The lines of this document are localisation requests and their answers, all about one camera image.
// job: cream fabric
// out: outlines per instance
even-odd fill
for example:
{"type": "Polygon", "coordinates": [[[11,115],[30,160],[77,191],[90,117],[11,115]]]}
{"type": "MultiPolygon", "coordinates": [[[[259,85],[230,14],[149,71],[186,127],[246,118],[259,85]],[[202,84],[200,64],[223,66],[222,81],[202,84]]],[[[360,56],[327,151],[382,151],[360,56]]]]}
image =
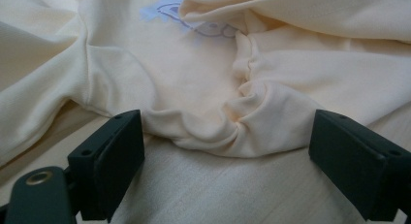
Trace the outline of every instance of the cream fabric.
{"type": "Polygon", "coordinates": [[[154,1],[0,0],[0,164],[69,100],[140,109],[148,134],[237,157],[307,145],[318,108],[369,124],[411,100],[411,0],[183,3],[184,20],[226,20],[236,41],[141,20],[154,1]]]}

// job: blue floral embroidery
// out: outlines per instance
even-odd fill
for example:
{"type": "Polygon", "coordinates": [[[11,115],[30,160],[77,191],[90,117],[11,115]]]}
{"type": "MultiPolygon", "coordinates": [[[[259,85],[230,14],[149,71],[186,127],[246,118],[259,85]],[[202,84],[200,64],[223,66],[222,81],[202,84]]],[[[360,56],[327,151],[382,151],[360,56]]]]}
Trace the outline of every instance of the blue floral embroidery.
{"type": "Polygon", "coordinates": [[[140,13],[145,20],[160,17],[166,21],[170,18],[204,37],[233,38],[235,36],[235,28],[225,22],[189,23],[181,20],[178,16],[178,7],[181,2],[182,0],[159,0],[156,4],[141,9],[140,13]]]}

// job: light blue patch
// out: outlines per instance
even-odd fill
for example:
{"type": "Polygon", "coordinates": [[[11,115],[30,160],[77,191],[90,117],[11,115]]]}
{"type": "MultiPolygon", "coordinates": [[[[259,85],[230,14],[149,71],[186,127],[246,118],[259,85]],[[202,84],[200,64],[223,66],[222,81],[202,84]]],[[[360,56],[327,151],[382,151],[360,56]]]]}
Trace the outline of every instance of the light blue patch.
{"type": "Polygon", "coordinates": [[[182,0],[159,0],[154,5],[140,9],[142,19],[150,21],[156,17],[160,17],[163,21],[172,19],[184,26],[187,29],[191,29],[196,33],[204,37],[212,38],[233,38],[236,34],[234,27],[228,25],[225,22],[185,22],[178,16],[178,7],[182,0]]]}

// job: cloth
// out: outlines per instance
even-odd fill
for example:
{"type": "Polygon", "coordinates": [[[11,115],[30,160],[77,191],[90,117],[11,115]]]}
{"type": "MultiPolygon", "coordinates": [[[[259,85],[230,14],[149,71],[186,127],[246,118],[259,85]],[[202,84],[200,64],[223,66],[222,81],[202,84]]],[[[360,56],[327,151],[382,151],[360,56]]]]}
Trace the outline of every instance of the cloth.
{"type": "Polygon", "coordinates": [[[155,0],[0,0],[0,164],[69,100],[235,157],[306,146],[318,108],[369,124],[411,100],[410,1],[183,2],[181,23],[228,22],[234,40],[141,19],[155,0]]]}

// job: garment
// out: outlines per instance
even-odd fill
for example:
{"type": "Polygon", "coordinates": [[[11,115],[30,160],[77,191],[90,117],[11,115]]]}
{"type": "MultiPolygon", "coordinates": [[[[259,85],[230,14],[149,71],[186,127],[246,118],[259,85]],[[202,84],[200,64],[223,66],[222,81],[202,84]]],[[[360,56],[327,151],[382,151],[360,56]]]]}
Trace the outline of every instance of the garment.
{"type": "Polygon", "coordinates": [[[155,1],[0,0],[1,165],[69,100],[140,109],[145,133],[180,147],[255,157],[306,146],[316,109],[369,124],[411,99],[410,0],[184,1],[184,23],[227,21],[235,39],[142,19],[155,1]]]}

